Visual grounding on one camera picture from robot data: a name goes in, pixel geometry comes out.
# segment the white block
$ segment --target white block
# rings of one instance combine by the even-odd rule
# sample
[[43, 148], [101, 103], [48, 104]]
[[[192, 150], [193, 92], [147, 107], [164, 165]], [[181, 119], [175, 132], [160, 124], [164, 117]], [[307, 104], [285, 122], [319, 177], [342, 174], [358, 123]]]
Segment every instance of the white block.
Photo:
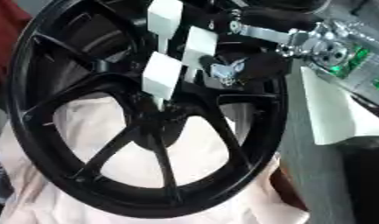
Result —
[[154, 52], [143, 72], [143, 91], [169, 101], [179, 80], [182, 63]]
[[183, 9], [180, 0], [154, 0], [148, 8], [148, 31], [172, 39], [179, 28]]
[[217, 44], [218, 35], [216, 33], [192, 26], [186, 41], [182, 63], [201, 69], [200, 58], [205, 55], [214, 56]]

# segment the gray floor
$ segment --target gray floor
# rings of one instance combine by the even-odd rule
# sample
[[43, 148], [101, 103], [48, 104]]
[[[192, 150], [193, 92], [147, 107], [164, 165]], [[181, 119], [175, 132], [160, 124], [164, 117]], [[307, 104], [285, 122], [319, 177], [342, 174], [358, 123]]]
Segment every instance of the gray floor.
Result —
[[[16, 0], [36, 15], [50, 0]], [[336, 1], [341, 10], [349, 8], [348, 0]], [[373, 6], [364, 9], [366, 21], [376, 23]], [[353, 224], [351, 205], [342, 170], [341, 156], [332, 146], [316, 146], [313, 142], [304, 89], [296, 63], [288, 77], [290, 114], [284, 140], [280, 146], [293, 181], [311, 211], [311, 224]]]

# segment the black alloy wheel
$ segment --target black alloy wheel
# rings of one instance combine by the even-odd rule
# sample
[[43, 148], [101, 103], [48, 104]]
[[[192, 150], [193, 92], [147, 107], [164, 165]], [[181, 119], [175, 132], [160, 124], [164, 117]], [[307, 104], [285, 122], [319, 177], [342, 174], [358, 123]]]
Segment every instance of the black alloy wheel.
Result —
[[[239, 88], [181, 80], [166, 109], [158, 111], [140, 84], [144, 65], [156, 49], [155, 37], [144, 28], [146, 5], [130, 0], [50, 3], [18, 41], [10, 70], [9, 114], [26, 155], [62, 191], [114, 214], [171, 218], [230, 199], [269, 163], [284, 133], [287, 90], [284, 77]], [[221, 38], [218, 53], [228, 60], [258, 49]], [[60, 136], [53, 115], [64, 104], [96, 93], [113, 97], [128, 125], [83, 163]], [[242, 143], [220, 109], [235, 103], [254, 109]], [[229, 161], [208, 177], [177, 185], [167, 156], [177, 137], [170, 134], [180, 132], [190, 116], [209, 122], [226, 144]], [[101, 175], [109, 158], [131, 141], [156, 153], [164, 187], [134, 187]]]

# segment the red object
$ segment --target red object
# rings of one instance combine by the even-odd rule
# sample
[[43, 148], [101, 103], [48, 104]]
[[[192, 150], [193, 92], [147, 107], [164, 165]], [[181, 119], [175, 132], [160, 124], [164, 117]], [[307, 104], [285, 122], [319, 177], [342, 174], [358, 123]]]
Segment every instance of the red object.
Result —
[[13, 46], [31, 19], [11, 0], [0, 0], [0, 85], [4, 82]]

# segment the beige fabric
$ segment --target beige fabric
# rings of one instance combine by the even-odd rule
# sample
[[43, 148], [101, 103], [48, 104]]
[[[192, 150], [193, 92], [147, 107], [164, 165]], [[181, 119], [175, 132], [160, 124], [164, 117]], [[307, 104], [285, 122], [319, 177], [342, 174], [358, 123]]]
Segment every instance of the beige fabric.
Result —
[[[110, 98], [72, 102], [56, 116], [67, 144], [83, 161], [90, 159], [124, 126], [123, 113]], [[180, 185], [219, 168], [228, 153], [209, 125], [191, 118], [169, 156]], [[21, 150], [11, 126], [0, 136], [0, 161], [15, 192], [0, 218], [2, 224], [301, 224], [308, 213], [282, 202], [269, 182], [277, 159], [233, 199], [201, 213], [174, 219], [143, 220], [105, 213], [68, 196], [48, 182]], [[152, 152], [132, 143], [110, 159], [102, 173], [135, 186], [158, 187], [161, 174]]]

